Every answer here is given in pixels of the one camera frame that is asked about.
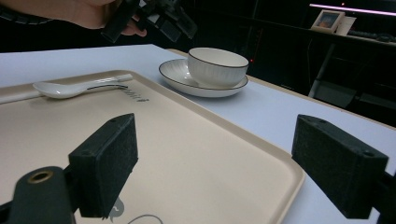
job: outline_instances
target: white table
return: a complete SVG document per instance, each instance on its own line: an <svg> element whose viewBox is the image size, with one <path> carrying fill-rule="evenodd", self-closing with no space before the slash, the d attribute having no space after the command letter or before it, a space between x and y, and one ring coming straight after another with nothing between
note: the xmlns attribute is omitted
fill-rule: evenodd
<svg viewBox="0 0 396 224"><path fill-rule="evenodd" d="M109 70L133 70L172 90L162 80L158 67L179 58L183 57L153 45L2 53L0 88ZM394 174L396 170L395 129L269 83L253 78L241 92L226 98L183 95L288 152L298 114L326 119L387 154L387 172ZM345 219L308 176L284 223L376 223L377 217L373 210L369 220Z"/></svg>

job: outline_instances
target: white ceramic bowl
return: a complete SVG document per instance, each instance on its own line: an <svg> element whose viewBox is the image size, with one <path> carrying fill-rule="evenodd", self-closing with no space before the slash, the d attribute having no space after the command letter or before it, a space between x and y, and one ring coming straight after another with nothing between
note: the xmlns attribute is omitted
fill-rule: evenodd
<svg viewBox="0 0 396 224"><path fill-rule="evenodd" d="M248 70L246 58L223 49L190 49L187 63L191 77L205 88L231 88Z"/></svg>
<svg viewBox="0 0 396 224"><path fill-rule="evenodd" d="M186 59L176 59L162 63L159 70L163 75L163 80L171 87L178 91L201 97L215 98L231 96L240 92L248 84L248 77L245 76L242 81L229 89L209 89L200 87L190 76Z"/></svg>

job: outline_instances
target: white spoon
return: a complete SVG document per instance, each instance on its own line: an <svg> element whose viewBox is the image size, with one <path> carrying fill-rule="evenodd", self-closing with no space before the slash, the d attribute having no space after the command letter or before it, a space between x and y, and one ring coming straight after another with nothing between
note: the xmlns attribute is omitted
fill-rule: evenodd
<svg viewBox="0 0 396 224"><path fill-rule="evenodd" d="M38 90L41 94L56 98L65 99L82 94L84 91L90 91L96 88L128 88L125 85L121 85L120 82L131 80L132 75L122 75L118 77L109 77L104 79L98 79L95 81L81 82L73 85L62 85L49 82L36 82L33 87Z"/></svg>

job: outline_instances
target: finger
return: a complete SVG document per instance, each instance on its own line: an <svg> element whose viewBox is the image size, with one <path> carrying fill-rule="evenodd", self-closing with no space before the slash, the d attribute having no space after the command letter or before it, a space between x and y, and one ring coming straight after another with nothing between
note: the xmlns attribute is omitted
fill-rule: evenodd
<svg viewBox="0 0 396 224"><path fill-rule="evenodd" d="M147 35L147 30L139 30L139 28L137 28L136 23L134 23L134 21L128 21L127 26L125 27L125 29L122 31L123 35L139 35L139 36L146 36Z"/></svg>
<svg viewBox="0 0 396 224"><path fill-rule="evenodd" d="M140 17L139 17L138 15L134 14L134 15L132 16L132 19L134 19L135 21L139 21L139 20L140 20Z"/></svg>

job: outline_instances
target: white plate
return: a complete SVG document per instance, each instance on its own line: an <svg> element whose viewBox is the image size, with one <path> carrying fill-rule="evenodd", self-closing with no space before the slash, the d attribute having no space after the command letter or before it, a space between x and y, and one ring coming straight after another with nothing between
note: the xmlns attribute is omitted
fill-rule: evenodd
<svg viewBox="0 0 396 224"><path fill-rule="evenodd" d="M202 97L224 97L240 92L247 84L248 77L244 77L237 85L229 89L210 89L200 87L189 73L186 59L177 59L160 65L160 73L170 86L178 91Z"/></svg>

